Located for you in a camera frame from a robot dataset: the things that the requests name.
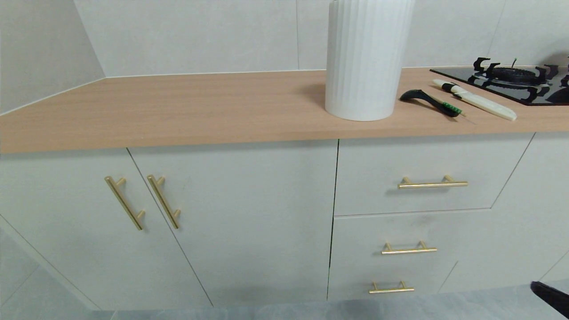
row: kitchen cabinet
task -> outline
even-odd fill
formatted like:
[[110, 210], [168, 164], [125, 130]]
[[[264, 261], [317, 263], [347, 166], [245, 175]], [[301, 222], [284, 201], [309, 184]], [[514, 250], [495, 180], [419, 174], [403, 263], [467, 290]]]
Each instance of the kitchen cabinet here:
[[326, 300], [337, 140], [129, 150], [215, 307]]
[[529, 284], [563, 257], [569, 249], [568, 158], [569, 133], [535, 135], [491, 212], [469, 220], [464, 241], [456, 243], [463, 254], [441, 292]]
[[211, 306], [126, 149], [2, 155], [0, 181], [0, 214], [99, 308]]
[[[469, 217], [484, 211], [334, 218], [328, 298], [437, 293], [458, 261], [456, 240], [469, 228]], [[414, 291], [390, 290], [401, 289], [400, 281]], [[387, 291], [370, 293], [373, 283]]]
[[[532, 136], [340, 140], [335, 215], [490, 208]], [[398, 189], [409, 183], [440, 188]]]

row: black handle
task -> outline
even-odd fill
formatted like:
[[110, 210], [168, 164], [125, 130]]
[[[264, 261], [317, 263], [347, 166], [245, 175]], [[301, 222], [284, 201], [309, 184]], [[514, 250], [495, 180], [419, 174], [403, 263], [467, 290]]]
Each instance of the black handle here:
[[422, 90], [409, 90], [405, 92], [399, 99], [401, 101], [409, 101], [411, 99], [421, 99], [430, 103], [432, 106], [434, 106], [436, 109], [438, 109], [446, 116], [449, 116], [451, 118], [456, 118], [460, 115], [459, 112], [447, 108], [442, 103], [436, 101]]

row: gas stove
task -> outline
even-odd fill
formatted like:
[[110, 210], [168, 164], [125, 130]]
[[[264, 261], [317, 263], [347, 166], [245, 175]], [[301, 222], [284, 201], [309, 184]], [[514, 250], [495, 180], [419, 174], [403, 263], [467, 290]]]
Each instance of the gas stove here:
[[500, 63], [482, 63], [478, 58], [470, 67], [437, 68], [431, 71], [474, 85], [525, 105], [569, 105], [569, 66], [545, 64], [543, 67], [498, 67]]

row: white-handled knife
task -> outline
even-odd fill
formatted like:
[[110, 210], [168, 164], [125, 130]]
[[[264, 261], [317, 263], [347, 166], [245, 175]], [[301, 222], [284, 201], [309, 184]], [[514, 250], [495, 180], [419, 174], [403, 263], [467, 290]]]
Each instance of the white-handled knife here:
[[487, 111], [495, 116], [499, 116], [510, 121], [514, 121], [518, 117], [517, 114], [511, 109], [492, 100], [488, 100], [484, 97], [475, 95], [472, 92], [468, 92], [455, 83], [447, 82], [444, 80], [433, 80], [433, 83], [442, 90], [452, 93], [459, 99], [464, 100], [464, 102]]

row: gold handle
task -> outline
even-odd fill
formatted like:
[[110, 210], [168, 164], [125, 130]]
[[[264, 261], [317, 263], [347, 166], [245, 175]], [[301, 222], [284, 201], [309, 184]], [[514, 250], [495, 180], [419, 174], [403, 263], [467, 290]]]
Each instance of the gold handle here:
[[412, 183], [408, 177], [403, 178], [404, 183], [397, 185], [398, 189], [423, 189], [423, 188], [451, 188], [468, 187], [468, 181], [455, 181], [451, 176], [445, 175], [442, 182], [435, 183]]
[[154, 189], [154, 193], [156, 193], [156, 196], [158, 197], [160, 204], [162, 204], [164, 211], [166, 211], [168, 218], [170, 218], [170, 222], [174, 226], [174, 229], [179, 229], [180, 225], [176, 221], [176, 218], [178, 218], [181, 211], [180, 211], [180, 209], [178, 209], [174, 213], [172, 213], [172, 209], [170, 209], [170, 205], [168, 204], [168, 200], [166, 200], [166, 197], [164, 196], [162, 189], [160, 189], [160, 186], [164, 184], [166, 179], [164, 177], [160, 177], [160, 179], [158, 179], [158, 181], [157, 181], [153, 175], [149, 175], [146, 178], [148, 179], [148, 182], [150, 182], [152, 189]]
[[142, 230], [142, 225], [140, 223], [140, 220], [142, 219], [142, 216], [144, 215], [145, 211], [141, 210], [137, 215], [135, 215], [134, 210], [130, 207], [129, 203], [126, 201], [126, 198], [124, 194], [122, 194], [121, 189], [119, 189], [120, 185], [126, 183], [126, 179], [121, 178], [117, 182], [115, 182], [112, 177], [106, 177], [105, 181], [109, 185], [110, 189], [113, 191], [114, 196], [117, 197], [117, 200], [121, 203], [122, 207], [129, 215], [130, 219], [133, 221], [134, 225], [136, 225], [137, 229]]
[[386, 243], [385, 246], [387, 247], [387, 250], [383, 250], [381, 252], [381, 254], [382, 255], [404, 255], [406, 253], [423, 253], [423, 252], [437, 252], [438, 251], [437, 248], [427, 248], [427, 245], [425, 245], [425, 242], [423, 240], [419, 241], [419, 244], [421, 245], [420, 248], [393, 250], [391, 248], [391, 244]]
[[392, 289], [377, 289], [377, 285], [375, 282], [373, 283], [373, 290], [369, 291], [369, 294], [378, 294], [378, 293], [395, 293], [395, 292], [411, 292], [415, 291], [415, 288], [408, 288], [405, 286], [405, 282], [401, 281], [401, 288], [392, 288]]

